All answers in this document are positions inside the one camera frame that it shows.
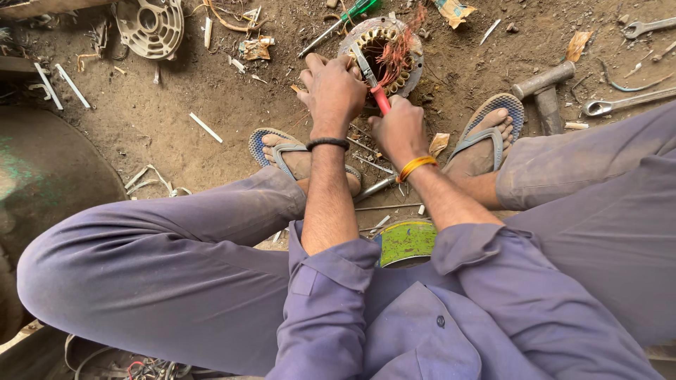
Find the shirt sleeve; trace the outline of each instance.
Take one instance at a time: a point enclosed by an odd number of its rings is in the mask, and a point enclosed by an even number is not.
[[[308,256],[302,222],[291,222],[289,293],[279,350],[266,379],[353,379],[362,372],[364,292],[380,247],[355,239]]]
[[[437,236],[432,261],[457,268],[467,296],[555,379],[662,379],[617,319],[558,271],[526,231],[459,224]]]

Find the red plier handle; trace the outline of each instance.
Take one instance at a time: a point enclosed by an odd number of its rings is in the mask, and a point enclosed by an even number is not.
[[[383,116],[387,115],[391,107],[389,105],[389,100],[387,100],[387,97],[385,96],[382,86],[377,85],[376,87],[371,88],[371,93],[373,94],[373,97],[376,98],[376,102],[383,112]]]

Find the hammer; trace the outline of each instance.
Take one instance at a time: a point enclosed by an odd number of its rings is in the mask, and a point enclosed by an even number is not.
[[[555,68],[549,69],[540,75],[512,85],[512,93],[519,100],[533,95],[537,106],[537,115],[540,118],[542,133],[545,136],[561,135],[563,125],[558,113],[558,99],[556,97],[556,83],[563,82],[575,76],[575,64],[565,61]]]

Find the bolt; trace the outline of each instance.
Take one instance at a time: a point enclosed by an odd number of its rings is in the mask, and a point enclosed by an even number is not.
[[[511,22],[509,25],[507,25],[507,31],[509,33],[518,33],[518,28],[514,25],[514,22]]]

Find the dirt ground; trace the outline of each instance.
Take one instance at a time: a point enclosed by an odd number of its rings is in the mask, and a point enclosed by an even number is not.
[[[565,121],[580,120],[593,128],[666,103],[661,101],[627,108],[609,118],[586,118],[580,116],[581,104],[573,99],[570,88],[591,74],[576,88],[582,102],[630,96],[613,90],[601,81],[602,71],[597,57],[608,62],[610,75],[616,82],[629,87],[645,85],[675,71],[676,57],[672,54],[657,64],[647,57],[638,73],[622,79],[650,50],[655,50],[653,54],[658,53],[676,40],[676,29],[643,34],[633,44],[623,38],[618,18],[625,14],[629,15],[629,22],[670,18],[676,16],[676,1],[466,0],[464,3],[478,10],[456,30],[448,26],[431,1],[423,3],[428,9],[423,28],[431,33],[422,42],[425,55],[422,77],[409,96],[413,104],[425,109],[430,139],[439,132],[452,134],[449,147],[439,158],[441,163],[452,151],[476,107],[493,94],[509,91],[513,83],[533,76],[534,72],[543,72],[559,64],[576,30],[596,34],[577,64],[575,78],[559,87],[559,105]],[[183,3],[185,14],[190,14],[199,4],[201,0],[186,0]],[[212,48],[218,47],[218,50],[214,54],[208,53],[203,46],[200,28],[208,15],[203,7],[194,16],[186,18],[185,37],[177,52],[178,59],[161,62],[161,86],[152,83],[155,62],[131,51],[123,62],[111,59],[122,51],[116,27],[112,29],[104,58],[86,59],[85,71],[77,72],[76,55],[93,53],[89,38],[83,34],[102,17],[110,17],[108,7],[80,11],[77,18],[60,15],[57,17],[60,18],[58,24],[57,18],[54,18],[41,28],[14,25],[17,40],[32,54],[48,57],[52,72],[55,72],[53,65],[60,63],[89,103],[96,105],[96,110],[84,109],[66,82],[57,76],[53,76],[52,81],[64,102],[64,111],[57,111],[51,101],[23,94],[3,100],[37,102],[40,107],[61,116],[94,143],[118,171],[123,182],[146,164],[153,164],[174,186],[183,186],[193,192],[243,179],[259,169],[247,150],[248,136],[253,129],[263,126],[277,128],[307,141],[312,119],[290,89],[291,84],[300,84],[297,76],[304,68],[304,62],[296,55],[306,43],[303,37],[308,32],[327,28],[330,22],[323,22],[322,17],[335,12],[326,8],[322,0],[305,3],[251,0],[244,9],[259,5],[262,6],[262,16],[272,20],[262,28],[262,34],[276,39],[276,46],[270,48],[272,59],[269,62],[246,62],[246,74],[240,74],[234,66],[229,66],[228,55],[239,57],[234,46],[245,35],[228,30],[217,21],[214,23]],[[405,6],[406,1],[403,0],[386,0],[382,9],[369,16],[384,16],[395,11],[399,19],[407,20],[410,15],[405,14]],[[239,4],[231,6],[231,9],[239,11]],[[237,24],[231,16],[224,17]],[[480,46],[484,33],[498,18],[502,22]],[[510,22],[520,28],[518,33],[505,31]],[[341,40],[342,37],[334,36],[315,52],[335,57]],[[126,75],[114,70],[114,66],[126,71]],[[252,74],[268,84],[252,79]],[[676,78],[671,78],[654,89],[674,87],[674,83]],[[526,100],[525,105],[528,121],[521,136],[538,136],[541,133],[535,106],[531,99]],[[191,112],[220,135],[223,143],[205,133],[189,117]],[[364,130],[369,129],[365,115],[354,123]],[[361,141],[373,146],[368,138]],[[355,150],[364,151],[353,146],[350,153]],[[350,154],[347,162],[364,173],[363,187],[383,178],[382,172],[378,173],[377,169],[353,159]],[[378,163],[386,165],[387,161],[379,160]],[[145,199],[165,197],[167,192],[163,186],[155,184],[138,190],[134,195]],[[399,189],[393,188],[361,202],[359,207],[418,201],[412,189],[404,199]],[[371,227],[385,215],[390,215],[392,221],[402,220],[417,216],[417,210],[402,208],[359,212],[358,222],[360,228]]]

